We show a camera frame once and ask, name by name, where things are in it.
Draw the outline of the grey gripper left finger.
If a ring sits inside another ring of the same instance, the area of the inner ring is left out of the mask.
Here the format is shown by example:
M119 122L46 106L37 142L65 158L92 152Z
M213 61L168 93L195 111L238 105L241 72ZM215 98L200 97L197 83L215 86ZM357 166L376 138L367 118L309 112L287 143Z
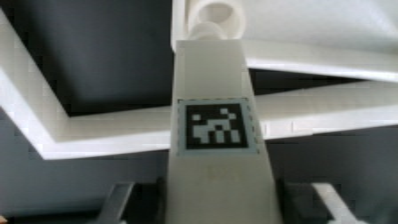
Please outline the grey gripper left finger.
M135 183L124 182L112 186L99 214L92 224L128 224L126 210Z

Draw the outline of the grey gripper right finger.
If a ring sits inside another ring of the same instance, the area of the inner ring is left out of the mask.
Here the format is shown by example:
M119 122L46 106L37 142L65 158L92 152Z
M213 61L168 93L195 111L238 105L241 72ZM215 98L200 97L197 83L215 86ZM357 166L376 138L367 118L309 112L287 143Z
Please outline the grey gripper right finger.
M332 184L312 183L312 188L332 215L332 220L327 224L367 224L357 219Z

